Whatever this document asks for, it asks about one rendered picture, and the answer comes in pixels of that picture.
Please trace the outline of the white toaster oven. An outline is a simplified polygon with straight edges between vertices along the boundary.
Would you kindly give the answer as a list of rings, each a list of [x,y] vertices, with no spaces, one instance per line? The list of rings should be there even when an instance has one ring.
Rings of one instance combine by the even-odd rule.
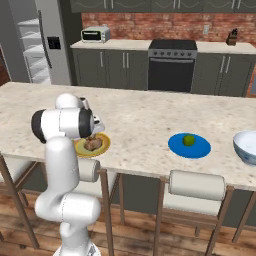
[[[81,31],[81,40],[83,42],[106,43],[110,37],[110,28],[108,26],[90,26]]]

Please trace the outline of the wooden stool with white cushion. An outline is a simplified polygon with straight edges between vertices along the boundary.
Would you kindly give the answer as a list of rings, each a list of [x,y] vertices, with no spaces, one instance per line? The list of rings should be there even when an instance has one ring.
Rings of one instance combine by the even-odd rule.
[[[107,172],[102,169],[98,160],[78,159],[80,181],[74,189],[76,193],[82,193],[98,198],[103,205],[109,256],[114,256],[113,235],[110,205],[117,185],[121,184],[121,174],[115,171]]]
[[[153,256],[158,256],[162,214],[168,222],[192,225],[199,236],[211,228],[205,256],[211,256],[232,194],[238,186],[227,184],[220,175],[171,170],[159,180]]]
[[[22,186],[37,166],[39,163],[36,161],[4,157],[0,153],[0,195],[9,195],[13,199],[34,249],[39,248],[39,243],[25,212],[28,201]]]

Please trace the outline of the yellow plate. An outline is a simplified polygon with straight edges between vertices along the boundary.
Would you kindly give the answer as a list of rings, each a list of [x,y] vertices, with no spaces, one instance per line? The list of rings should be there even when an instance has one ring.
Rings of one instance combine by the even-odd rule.
[[[106,152],[110,147],[110,138],[105,133],[97,133],[89,137],[100,138],[102,140],[102,146],[99,149],[96,149],[94,151],[89,151],[84,148],[84,142],[86,138],[74,140],[73,143],[74,143],[75,151],[79,157],[92,158],[95,156],[99,156],[104,152]]]

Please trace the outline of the dark grey base cupboards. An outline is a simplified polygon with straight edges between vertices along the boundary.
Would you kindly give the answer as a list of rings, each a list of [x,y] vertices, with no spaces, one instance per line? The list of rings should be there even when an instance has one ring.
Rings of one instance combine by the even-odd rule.
[[[147,89],[146,51],[73,48],[73,56],[78,86]]]
[[[199,53],[191,92],[245,97],[256,64],[256,54]]]

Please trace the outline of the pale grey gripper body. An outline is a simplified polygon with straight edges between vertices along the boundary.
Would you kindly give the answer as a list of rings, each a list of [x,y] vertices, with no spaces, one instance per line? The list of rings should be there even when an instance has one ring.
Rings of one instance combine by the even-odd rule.
[[[94,115],[93,118],[94,118],[93,134],[103,132],[105,130],[105,125],[103,124],[101,118],[97,115]]]

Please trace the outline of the black oven with hob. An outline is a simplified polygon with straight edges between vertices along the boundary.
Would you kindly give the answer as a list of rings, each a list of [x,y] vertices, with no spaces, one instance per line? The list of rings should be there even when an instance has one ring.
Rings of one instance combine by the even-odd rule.
[[[154,39],[148,49],[148,89],[190,93],[197,51],[194,40]]]

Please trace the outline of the stainless steel fridge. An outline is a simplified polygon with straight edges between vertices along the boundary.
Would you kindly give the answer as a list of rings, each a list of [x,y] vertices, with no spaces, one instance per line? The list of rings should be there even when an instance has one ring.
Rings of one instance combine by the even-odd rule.
[[[35,0],[37,17],[18,23],[23,57],[32,83],[75,85],[71,45],[80,40],[81,15],[71,11],[70,0]],[[38,10],[52,69],[48,67],[41,40]]]

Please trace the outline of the dark grey wall cupboards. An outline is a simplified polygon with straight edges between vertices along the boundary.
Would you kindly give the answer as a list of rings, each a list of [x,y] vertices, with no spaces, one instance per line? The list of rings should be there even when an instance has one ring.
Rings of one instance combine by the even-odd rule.
[[[256,0],[70,0],[74,13],[254,13]]]

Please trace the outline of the white and blue bowl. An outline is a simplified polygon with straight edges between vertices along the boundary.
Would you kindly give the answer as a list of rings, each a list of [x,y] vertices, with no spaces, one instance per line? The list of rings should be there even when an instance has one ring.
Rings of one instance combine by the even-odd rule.
[[[244,163],[256,166],[256,131],[238,132],[233,138],[233,146]]]

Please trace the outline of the brown chicken drumstick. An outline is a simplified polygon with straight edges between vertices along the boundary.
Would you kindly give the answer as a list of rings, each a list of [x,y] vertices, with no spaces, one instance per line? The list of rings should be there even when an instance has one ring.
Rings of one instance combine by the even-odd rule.
[[[96,137],[88,137],[85,139],[84,148],[89,151],[94,151],[102,146],[102,140]]]

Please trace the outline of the blue plate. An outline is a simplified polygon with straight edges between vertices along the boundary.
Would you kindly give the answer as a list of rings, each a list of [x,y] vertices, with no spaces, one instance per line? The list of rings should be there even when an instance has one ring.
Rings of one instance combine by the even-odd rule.
[[[195,143],[192,146],[185,146],[182,139],[185,134],[192,134],[195,137]],[[193,133],[177,133],[168,140],[169,149],[178,156],[199,159],[207,156],[211,152],[210,143],[203,137]]]

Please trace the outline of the green lime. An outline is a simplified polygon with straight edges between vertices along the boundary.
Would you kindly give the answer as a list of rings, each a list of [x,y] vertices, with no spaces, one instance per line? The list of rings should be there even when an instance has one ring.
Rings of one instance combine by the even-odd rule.
[[[195,137],[192,134],[185,134],[182,142],[185,146],[192,146],[195,143]]]

